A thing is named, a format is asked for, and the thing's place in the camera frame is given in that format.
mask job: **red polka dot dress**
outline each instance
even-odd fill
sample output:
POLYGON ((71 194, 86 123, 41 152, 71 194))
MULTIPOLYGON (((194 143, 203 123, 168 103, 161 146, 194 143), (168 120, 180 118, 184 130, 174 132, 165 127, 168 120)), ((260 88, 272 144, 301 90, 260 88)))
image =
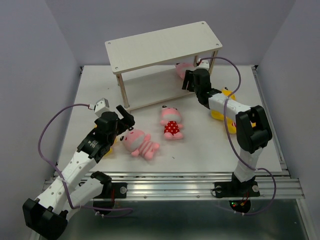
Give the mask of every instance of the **red polka dot dress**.
POLYGON ((171 133, 172 135, 180 132, 178 124, 176 121, 169 121, 164 127, 164 133, 171 133))

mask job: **pink plush doll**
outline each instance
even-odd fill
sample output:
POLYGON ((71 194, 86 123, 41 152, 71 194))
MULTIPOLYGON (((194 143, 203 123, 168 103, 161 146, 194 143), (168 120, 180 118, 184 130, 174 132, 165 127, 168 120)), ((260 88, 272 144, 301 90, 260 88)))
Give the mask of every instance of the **pink plush doll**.
POLYGON ((174 107, 162 106, 161 122, 164 126, 164 138, 167 140, 182 139, 184 135, 180 132, 180 129, 184 126, 180 124, 182 117, 180 112, 174 107))
POLYGON ((191 63, 177 63, 175 65, 175 71, 176 73, 182 78, 185 79, 186 70, 194 71, 196 68, 191 63))
POLYGON ((139 129, 130 127, 125 136, 120 138, 124 147, 131 152, 131 155, 138 157, 143 156, 146 160, 151 160, 159 149, 159 143, 150 141, 151 135, 145 134, 139 129))

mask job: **shelf top board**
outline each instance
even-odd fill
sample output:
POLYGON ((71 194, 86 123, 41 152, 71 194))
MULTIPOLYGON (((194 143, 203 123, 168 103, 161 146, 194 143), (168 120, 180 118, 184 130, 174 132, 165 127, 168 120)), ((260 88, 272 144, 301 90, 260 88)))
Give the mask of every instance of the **shelf top board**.
POLYGON ((218 51, 222 48, 205 21, 105 42, 113 74, 218 51))

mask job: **toy face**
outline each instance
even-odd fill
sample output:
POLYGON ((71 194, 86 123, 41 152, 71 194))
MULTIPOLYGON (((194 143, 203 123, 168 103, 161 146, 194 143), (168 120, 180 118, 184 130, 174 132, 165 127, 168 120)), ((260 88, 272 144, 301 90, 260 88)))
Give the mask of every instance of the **toy face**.
POLYGON ((145 133, 139 129, 133 129, 132 127, 129 128, 128 132, 125 136, 120 138, 124 147, 130 151, 135 151, 144 141, 145 133))
POLYGON ((177 123, 182 121, 180 112, 175 107, 167 107, 166 105, 162 106, 161 119, 166 121, 175 121, 177 123))

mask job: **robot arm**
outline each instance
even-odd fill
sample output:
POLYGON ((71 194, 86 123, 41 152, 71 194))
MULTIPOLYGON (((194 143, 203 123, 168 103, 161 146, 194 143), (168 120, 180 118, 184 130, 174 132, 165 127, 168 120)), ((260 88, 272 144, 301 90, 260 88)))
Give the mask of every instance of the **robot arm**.
POLYGON ((72 159, 62 171, 63 179, 57 177, 35 200, 29 198, 23 204, 26 225, 46 239, 58 239, 67 227, 68 220, 79 210, 70 207, 63 182, 74 206, 84 205, 90 199, 110 190, 111 178, 102 172, 93 173, 91 179, 78 189, 76 186, 109 152, 117 135, 135 124, 134 117, 121 105, 116 109, 123 116, 122 119, 109 110, 106 99, 97 101, 94 106, 94 112, 98 116, 94 121, 97 127, 92 129, 77 147, 72 159))
MULTIPOLYGON (((187 70, 182 89, 195 92, 200 104, 224 114, 228 97, 220 90, 211 87, 210 74, 206 69, 187 70)), ((236 139, 241 147, 240 158, 245 164, 238 161, 231 182, 215 183, 215 186, 221 187, 221 191, 216 192, 216 197, 241 197, 247 192, 251 197, 258 197, 260 193, 252 192, 251 189, 252 186, 257 185, 255 169, 263 148, 272 139, 265 110, 259 105, 251 107, 229 99, 225 115, 236 123, 236 139)))

